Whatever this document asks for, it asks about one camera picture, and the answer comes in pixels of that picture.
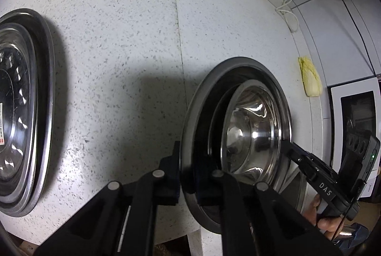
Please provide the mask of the person right hand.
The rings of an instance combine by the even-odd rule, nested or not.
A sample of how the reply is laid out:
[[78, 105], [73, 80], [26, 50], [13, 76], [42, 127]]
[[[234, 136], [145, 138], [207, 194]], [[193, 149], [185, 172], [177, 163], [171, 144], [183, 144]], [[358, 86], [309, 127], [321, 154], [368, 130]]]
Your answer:
[[309, 203], [303, 212], [303, 216], [313, 225], [316, 226], [329, 240], [337, 237], [344, 227], [344, 223], [340, 217], [337, 218], [321, 218], [317, 219], [317, 209], [320, 205], [321, 198], [318, 194]]

